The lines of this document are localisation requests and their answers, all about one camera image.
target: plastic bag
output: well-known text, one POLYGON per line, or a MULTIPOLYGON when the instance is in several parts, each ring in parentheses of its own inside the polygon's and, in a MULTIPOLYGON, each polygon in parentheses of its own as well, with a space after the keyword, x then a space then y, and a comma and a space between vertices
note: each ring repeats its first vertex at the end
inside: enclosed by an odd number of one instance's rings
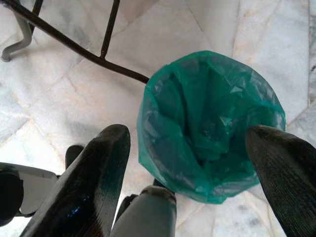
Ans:
POLYGON ((139 162, 170 190, 222 203, 259 183, 245 148, 252 125, 285 129, 270 85, 250 67, 202 51, 156 72, 137 121, 139 162))

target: metal chair leg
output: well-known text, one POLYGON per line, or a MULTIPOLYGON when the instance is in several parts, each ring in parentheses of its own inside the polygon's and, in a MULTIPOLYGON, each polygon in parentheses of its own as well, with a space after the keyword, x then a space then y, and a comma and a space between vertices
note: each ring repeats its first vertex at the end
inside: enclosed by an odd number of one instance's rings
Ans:
POLYGON ((4 50, 2 51, 2 56, 1 56, 1 59, 4 62, 10 61, 11 53, 27 47, 32 42, 32 31, 31 31, 29 23, 26 20, 24 20, 22 17, 20 17, 17 13, 14 13, 14 16, 23 33, 23 39, 20 42, 14 43, 4 48, 4 50))

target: marble floor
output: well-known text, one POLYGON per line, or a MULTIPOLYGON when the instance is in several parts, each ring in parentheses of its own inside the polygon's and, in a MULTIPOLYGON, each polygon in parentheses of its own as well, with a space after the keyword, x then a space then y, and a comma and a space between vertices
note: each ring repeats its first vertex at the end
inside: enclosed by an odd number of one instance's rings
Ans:
MULTIPOLYGON (((34 0, 22 0, 31 8, 34 0)), ((110 0, 45 0, 40 17, 98 53, 110 0)), ((21 39, 0 5, 0 50, 21 39)), ((274 88, 287 131, 316 146, 315 0, 121 0, 107 59, 150 77, 163 65, 212 50, 253 67, 274 88)), ((0 162, 61 174, 72 144, 125 124, 131 153, 120 200, 153 177, 138 164, 136 118, 144 85, 101 68, 35 29, 29 47, 0 62, 0 162)), ((178 237, 285 236, 260 186, 222 205, 177 196, 178 237)), ((29 219, 0 228, 15 237, 29 219)))

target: metal frame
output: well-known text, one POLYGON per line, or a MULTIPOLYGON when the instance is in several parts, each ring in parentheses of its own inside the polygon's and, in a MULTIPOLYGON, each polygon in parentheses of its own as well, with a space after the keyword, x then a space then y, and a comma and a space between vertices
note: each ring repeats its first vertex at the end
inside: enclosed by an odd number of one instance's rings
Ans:
POLYGON ((44 31, 45 33, 47 33, 48 35, 50 35, 51 37, 61 42, 63 45, 67 46, 68 48, 76 52, 77 54, 90 60, 91 62, 94 62, 100 65, 101 67, 123 74, 127 77, 136 79, 142 83, 148 82, 149 80, 148 77, 140 73, 134 72, 130 69, 124 68, 120 65, 111 63, 105 59, 105 56, 108 52, 108 48, 110 45, 115 19, 116 19, 117 12, 119 9, 119 0, 113 1, 113 6, 112 6, 108 26, 105 32, 100 56, 96 56, 95 54, 84 49, 79 44, 77 44, 76 42, 74 42, 73 40, 71 40, 64 34, 62 34, 60 31, 58 31, 57 29, 49 25, 47 22, 39 18, 38 15, 40 13, 42 2, 43 0, 36 0, 34 8, 33 8, 33 12, 31 12, 25 7, 23 7, 20 4, 19 0, 17 1, 16 0, 0 0, 0 3, 4 3, 14 12, 14 15, 18 21, 18 24, 24 36, 24 39, 22 41, 15 43, 13 45, 10 45, 3 50, 2 52, 3 61, 9 61, 11 53, 28 46, 32 40, 32 33, 34 31, 34 27, 37 27, 41 29, 42 31, 44 31))

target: green trash bag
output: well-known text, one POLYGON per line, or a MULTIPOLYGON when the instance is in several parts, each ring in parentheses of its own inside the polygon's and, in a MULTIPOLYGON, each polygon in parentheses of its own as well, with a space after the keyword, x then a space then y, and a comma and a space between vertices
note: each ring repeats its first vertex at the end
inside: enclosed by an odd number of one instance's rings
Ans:
POLYGON ((220 204, 259 183, 244 140, 258 124, 285 130, 284 110, 263 77, 226 56, 192 53, 145 87, 139 162, 170 190, 220 204))

